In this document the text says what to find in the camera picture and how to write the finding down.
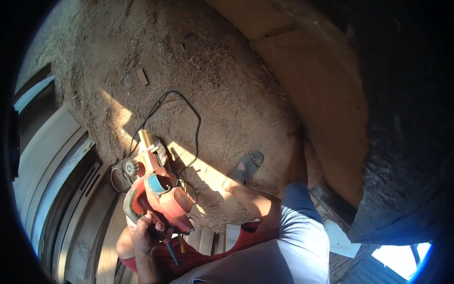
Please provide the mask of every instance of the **sawdust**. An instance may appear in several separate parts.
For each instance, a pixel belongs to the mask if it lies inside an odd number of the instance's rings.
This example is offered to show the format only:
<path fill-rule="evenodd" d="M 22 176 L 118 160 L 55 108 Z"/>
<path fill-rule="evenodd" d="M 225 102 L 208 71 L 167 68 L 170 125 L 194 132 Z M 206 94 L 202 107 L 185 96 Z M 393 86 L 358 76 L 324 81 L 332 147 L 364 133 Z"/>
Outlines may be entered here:
<path fill-rule="evenodd" d="M 63 0 L 34 39 L 18 84 L 49 62 L 59 103 L 71 102 L 107 164 L 129 152 L 131 136 L 164 91 L 187 97 L 202 117 L 200 160 L 183 175 L 199 196 L 196 227 L 220 232 L 252 218 L 215 188 L 220 173 L 251 150 L 264 155 L 251 187 L 282 191 L 293 111 L 246 38 L 204 2 Z M 183 157 L 195 153 L 196 126 L 192 111 L 170 96 L 144 128 L 178 145 Z"/>

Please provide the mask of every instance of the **red electric planer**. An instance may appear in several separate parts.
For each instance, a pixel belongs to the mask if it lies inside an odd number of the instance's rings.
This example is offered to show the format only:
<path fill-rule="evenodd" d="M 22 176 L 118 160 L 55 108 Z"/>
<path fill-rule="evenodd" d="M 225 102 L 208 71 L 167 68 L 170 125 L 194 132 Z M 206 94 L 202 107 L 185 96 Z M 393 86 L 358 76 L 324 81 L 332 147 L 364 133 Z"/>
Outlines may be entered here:
<path fill-rule="evenodd" d="M 147 130 L 141 130 L 141 140 L 146 150 L 123 165 L 128 175 L 137 176 L 126 194 L 123 211 L 134 223 L 147 210 L 154 212 L 165 223 L 166 229 L 160 232 L 152 227 L 148 232 L 167 245 L 178 264 L 169 242 L 172 234 L 188 235 L 194 231 L 186 216 L 191 211 L 193 200 L 181 186 L 177 186 L 177 177 L 170 170 L 166 150 L 159 138 L 150 135 Z"/>

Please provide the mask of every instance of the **hand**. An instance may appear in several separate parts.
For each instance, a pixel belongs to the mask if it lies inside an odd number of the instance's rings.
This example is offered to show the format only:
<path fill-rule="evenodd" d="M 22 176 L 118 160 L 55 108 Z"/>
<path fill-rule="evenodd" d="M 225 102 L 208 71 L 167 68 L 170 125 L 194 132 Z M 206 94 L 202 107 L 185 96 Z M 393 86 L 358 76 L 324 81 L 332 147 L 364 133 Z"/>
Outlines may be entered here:
<path fill-rule="evenodd" d="M 148 228 L 154 224 L 156 230 L 163 232 L 165 224 L 153 212 L 148 210 L 147 214 L 137 221 L 137 225 L 126 216 L 126 223 L 136 253 L 149 253 L 158 247 L 159 241 L 150 236 Z"/>

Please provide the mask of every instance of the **red shorts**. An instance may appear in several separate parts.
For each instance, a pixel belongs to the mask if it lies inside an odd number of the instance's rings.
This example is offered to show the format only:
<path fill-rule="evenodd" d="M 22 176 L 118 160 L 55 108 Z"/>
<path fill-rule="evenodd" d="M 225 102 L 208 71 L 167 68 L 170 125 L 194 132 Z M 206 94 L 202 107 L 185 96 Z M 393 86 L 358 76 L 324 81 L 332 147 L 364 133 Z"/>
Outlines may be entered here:
<path fill-rule="evenodd" d="M 258 245 L 261 243 L 265 243 L 269 240 L 279 238 L 279 228 L 256 233 L 257 227 L 260 223 L 261 222 L 253 222 L 241 225 L 240 235 L 238 236 L 237 242 L 232 247 L 232 249 L 222 254 L 216 254 L 211 256 L 203 255 L 196 251 L 192 246 L 188 245 L 183 240 L 186 255 L 184 263 L 180 265 L 175 264 L 166 246 L 161 243 L 160 246 L 153 252 L 160 275 L 165 276 L 166 278 L 165 280 L 167 282 L 171 282 L 176 278 L 191 271 L 195 267 L 207 264 L 215 260 L 222 259 L 236 251 L 247 249 L 253 247 L 254 245 Z M 171 240 L 171 244 L 173 246 L 173 250 L 177 256 L 177 259 L 181 260 L 182 259 L 181 249 L 178 238 L 173 238 Z M 120 260 L 121 262 L 123 262 L 124 265 L 129 267 L 131 270 L 137 272 L 135 257 Z"/>

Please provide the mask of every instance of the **planer knob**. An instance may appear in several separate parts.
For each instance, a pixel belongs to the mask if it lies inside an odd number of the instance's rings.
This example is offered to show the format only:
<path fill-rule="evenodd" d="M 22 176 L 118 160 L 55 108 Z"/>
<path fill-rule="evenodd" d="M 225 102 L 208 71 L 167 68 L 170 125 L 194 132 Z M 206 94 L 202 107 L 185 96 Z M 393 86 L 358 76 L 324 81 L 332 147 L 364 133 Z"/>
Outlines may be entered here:
<path fill-rule="evenodd" d="M 139 173 L 139 164 L 131 159 L 124 164 L 124 171 L 130 176 L 136 175 Z"/>

